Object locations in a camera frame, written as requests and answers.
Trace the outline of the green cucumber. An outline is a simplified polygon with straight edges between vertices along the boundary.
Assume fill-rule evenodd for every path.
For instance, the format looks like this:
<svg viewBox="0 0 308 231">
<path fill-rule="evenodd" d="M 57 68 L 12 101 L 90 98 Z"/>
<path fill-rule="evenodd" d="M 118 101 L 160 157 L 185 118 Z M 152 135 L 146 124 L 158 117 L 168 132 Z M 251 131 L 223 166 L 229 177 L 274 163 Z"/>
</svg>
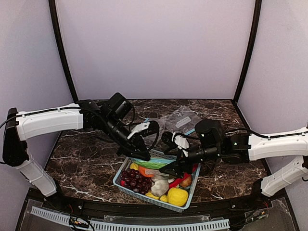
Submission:
<svg viewBox="0 0 308 231">
<path fill-rule="evenodd" d="M 162 163 L 162 162 L 137 161 L 137 160 L 135 160 L 134 163 L 148 169 L 160 169 L 167 165 L 167 163 Z"/>
</svg>

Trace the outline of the orange fruit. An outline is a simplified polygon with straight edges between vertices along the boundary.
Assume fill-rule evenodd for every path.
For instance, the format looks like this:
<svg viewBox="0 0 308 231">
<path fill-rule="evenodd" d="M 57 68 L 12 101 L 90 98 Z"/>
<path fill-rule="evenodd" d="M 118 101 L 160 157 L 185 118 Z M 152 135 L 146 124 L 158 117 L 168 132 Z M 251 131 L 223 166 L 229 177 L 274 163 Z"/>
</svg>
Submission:
<svg viewBox="0 0 308 231">
<path fill-rule="evenodd" d="M 150 169 L 142 167 L 142 166 L 139 166 L 139 173 L 147 178 L 151 178 L 154 176 L 154 174 L 150 173 Z"/>
</svg>

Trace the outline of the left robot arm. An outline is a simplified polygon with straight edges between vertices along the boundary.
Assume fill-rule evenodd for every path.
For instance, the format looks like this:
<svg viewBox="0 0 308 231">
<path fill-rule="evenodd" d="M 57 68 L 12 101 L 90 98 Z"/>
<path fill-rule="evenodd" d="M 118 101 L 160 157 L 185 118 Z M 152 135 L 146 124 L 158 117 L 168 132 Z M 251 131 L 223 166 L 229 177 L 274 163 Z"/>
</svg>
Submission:
<svg viewBox="0 0 308 231">
<path fill-rule="evenodd" d="M 100 130 L 119 145 L 119 154 L 145 161 L 150 160 L 150 150 L 143 141 L 143 131 L 150 123 L 141 123 L 128 129 L 122 119 L 133 109 L 133 105 L 120 93 L 98 105 L 93 100 L 82 100 L 66 106 L 32 112 L 8 111 L 1 124 L 5 128 L 1 164 L 19 170 L 31 184 L 46 196 L 60 194 L 60 187 L 28 153 L 27 140 L 64 130 L 92 128 Z"/>
</svg>

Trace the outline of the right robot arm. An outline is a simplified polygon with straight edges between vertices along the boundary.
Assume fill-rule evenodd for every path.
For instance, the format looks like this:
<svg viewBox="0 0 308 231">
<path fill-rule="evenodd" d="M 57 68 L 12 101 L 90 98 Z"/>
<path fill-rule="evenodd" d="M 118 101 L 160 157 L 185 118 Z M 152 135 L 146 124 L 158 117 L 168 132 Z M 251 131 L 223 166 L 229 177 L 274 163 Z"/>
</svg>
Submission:
<svg viewBox="0 0 308 231">
<path fill-rule="evenodd" d="M 192 173 L 194 164 L 203 161 L 222 159 L 229 164 L 239 164 L 269 157 L 295 156 L 280 170 L 254 182 L 252 192 L 267 197 L 308 174 L 307 127 L 266 135 L 242 128 L 241 134 L 226 136 L 218 120 L 204 119 L 194 129 L 200 141 L 195 146 L 191 146 L 187 136 L 181 133 L 163 133 L 162 140 L 169 146 L 165 154 L 173 149 L 178 152 L 174 162 L 159 169 L 161 173 L 183 178 L 184 173 Z"/>
</svg>

